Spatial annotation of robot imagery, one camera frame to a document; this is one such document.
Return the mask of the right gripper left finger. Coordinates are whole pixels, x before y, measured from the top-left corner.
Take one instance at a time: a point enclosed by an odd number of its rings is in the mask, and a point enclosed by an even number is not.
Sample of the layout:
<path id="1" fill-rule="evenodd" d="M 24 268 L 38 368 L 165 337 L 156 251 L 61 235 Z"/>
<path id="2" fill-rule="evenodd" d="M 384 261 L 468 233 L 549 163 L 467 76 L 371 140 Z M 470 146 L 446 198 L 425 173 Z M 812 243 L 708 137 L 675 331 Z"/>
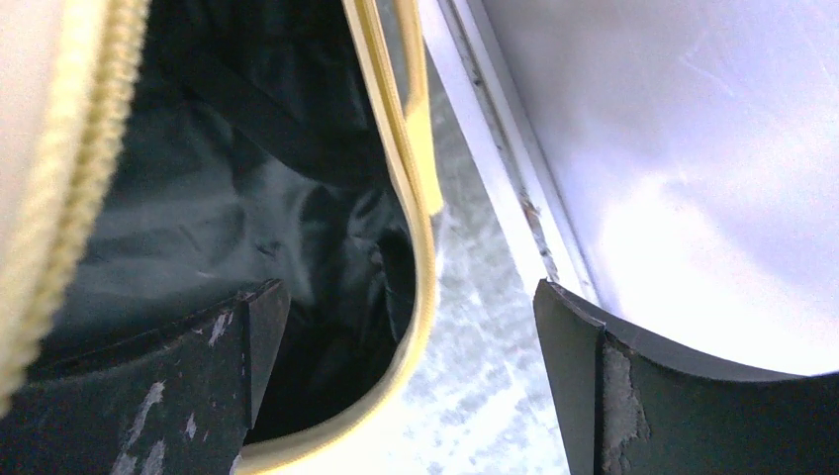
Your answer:
<path id="1" fill-rule="evenodd" d="M 269 280 L 149 332 L 41 358 L 2 419 L 2 472 L 231 473 L 289 303 Z"/>

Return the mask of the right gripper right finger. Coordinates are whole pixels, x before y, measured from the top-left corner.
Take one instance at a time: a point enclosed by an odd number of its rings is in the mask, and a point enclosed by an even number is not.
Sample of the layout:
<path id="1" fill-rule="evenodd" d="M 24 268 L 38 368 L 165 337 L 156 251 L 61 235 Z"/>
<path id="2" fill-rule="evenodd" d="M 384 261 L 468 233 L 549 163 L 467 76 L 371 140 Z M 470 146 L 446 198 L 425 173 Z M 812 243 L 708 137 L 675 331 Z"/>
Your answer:
<path id="1" fill-rule="evenodd" d="M 573 474 L 834 474 L 838 377 L 725 360 L 543 280 L 535 323 Z"/>

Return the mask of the yellow hard-shell suitcase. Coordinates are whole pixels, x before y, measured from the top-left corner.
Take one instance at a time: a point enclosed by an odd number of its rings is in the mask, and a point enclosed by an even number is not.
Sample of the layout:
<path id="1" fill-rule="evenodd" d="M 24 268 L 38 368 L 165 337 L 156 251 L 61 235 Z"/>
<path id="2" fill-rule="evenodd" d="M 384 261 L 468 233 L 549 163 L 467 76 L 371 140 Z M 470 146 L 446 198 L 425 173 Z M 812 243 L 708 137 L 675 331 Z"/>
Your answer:
<path id="1" fill-rule="evenodd" d="M 269 280 L 286 327 L 229 474 L 379 474 L 433 325 L 419 3 L 1 5 L 1 422 L 43 357 Z"/>

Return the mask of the aluminium frame rail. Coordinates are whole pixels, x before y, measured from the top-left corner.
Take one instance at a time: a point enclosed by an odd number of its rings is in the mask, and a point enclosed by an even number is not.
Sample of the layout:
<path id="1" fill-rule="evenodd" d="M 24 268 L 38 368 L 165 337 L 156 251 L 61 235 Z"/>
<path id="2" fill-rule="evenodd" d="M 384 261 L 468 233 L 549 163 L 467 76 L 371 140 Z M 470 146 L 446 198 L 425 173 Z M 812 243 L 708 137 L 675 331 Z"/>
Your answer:
<path id="1" fill-rule="evenodd" d="M 528 293 L 599 294 L 499 40 L 479 1 L 421 1 L 422 33 Z"/>

